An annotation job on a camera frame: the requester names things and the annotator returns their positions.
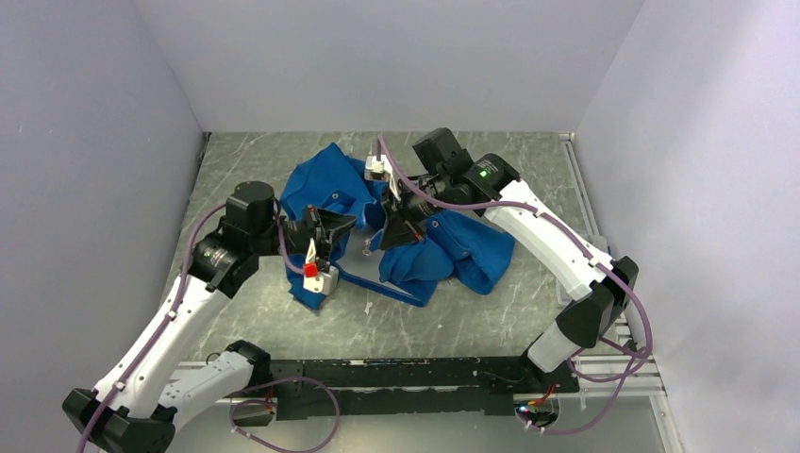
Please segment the blue zip jacket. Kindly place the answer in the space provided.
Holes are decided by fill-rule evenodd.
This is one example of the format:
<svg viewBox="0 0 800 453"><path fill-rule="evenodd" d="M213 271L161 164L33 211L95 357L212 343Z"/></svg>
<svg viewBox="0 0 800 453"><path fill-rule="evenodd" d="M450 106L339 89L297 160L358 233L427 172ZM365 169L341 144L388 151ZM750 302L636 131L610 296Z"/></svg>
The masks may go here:
<svg viewBox="0 0 800 453"><path fill-rule="evenodd" d="M470 217L445 210L427 219L419 243L381 251L386 185L364 177L365 163L334 143L298 164L279 201L291 219L312 205L356 217L354 229L330 259L340 279L415 307L425 306L440 281L453 277L477 294L489 294L509 268L514 238Z"/></svg>

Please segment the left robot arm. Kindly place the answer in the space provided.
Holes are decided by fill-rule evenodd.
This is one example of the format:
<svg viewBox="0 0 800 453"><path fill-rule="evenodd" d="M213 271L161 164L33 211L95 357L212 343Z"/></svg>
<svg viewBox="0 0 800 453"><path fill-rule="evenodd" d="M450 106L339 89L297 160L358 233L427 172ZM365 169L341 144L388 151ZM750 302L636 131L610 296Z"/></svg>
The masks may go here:
<svg viewBox="0 0 800 453"><path fill-rule="evenodd" d="M137 341L93 387L75 388L65 398L62 408L80 432L78 451L96 445L107 452L163 452L181 428L223 397L289 394L306 382L301 371L274 368L268 352L245 340L184 378L173 374L261 258L302 255L305 288L329 294L339 275L331 253L355 217L307 206L299 219L285 218L273 187L261 181L239 184L212 214L217 227L206 236L192 232L179 276Z"/></svg>

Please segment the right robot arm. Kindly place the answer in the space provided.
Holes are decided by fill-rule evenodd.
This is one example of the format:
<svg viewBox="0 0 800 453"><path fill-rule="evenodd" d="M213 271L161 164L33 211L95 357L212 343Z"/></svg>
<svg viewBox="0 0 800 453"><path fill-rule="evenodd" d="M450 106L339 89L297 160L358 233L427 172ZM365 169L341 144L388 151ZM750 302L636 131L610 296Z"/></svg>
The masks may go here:
<svg viewBox="0 0 800 453"><path fill-rule="evenodd" d="M420 242L428 218L444 210L472 211L504 231L556 277L571 301L523 354L520 379L532 392L552 384L558 368L590 349L625 310L637 264L614 259L580 237L533 192L505 159L488 153L473 159L455 134L439 127L412 146L425 173L410 177L383 137L366 163L368 176L384 176L385 225L379 247Z"/></svg>

